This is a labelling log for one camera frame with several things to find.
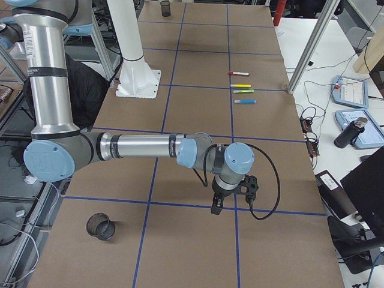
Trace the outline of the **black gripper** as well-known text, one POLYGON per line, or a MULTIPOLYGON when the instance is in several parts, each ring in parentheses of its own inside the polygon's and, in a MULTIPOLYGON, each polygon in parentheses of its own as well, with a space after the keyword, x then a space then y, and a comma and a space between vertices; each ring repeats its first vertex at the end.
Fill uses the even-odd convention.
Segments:
POLYGON ((224 198, 239 191, 239 183, 229 184, 220 177, 214 177, 212 181, 214 196, 211 206, 211 214, 220 215, 224 206, 224 198))

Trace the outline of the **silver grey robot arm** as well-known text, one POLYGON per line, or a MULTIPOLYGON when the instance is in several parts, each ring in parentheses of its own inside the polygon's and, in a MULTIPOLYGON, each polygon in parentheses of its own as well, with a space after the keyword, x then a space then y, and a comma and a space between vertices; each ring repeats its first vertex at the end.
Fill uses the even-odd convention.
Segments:
POLYGON ((242 194, 252 205, 258 189, 249 174, 254 153, 244 143, 214 144, 205 133, 112 135, 81 132, 73 122, 63 33, 92 22, 89 1, 11 1, 21 27, 28 62, 36 125, 23 158, 28 170, 56 182, 97 161, 124 157, 170 157, 181 166, 214 175, 211 212, 225 197, 242 194))

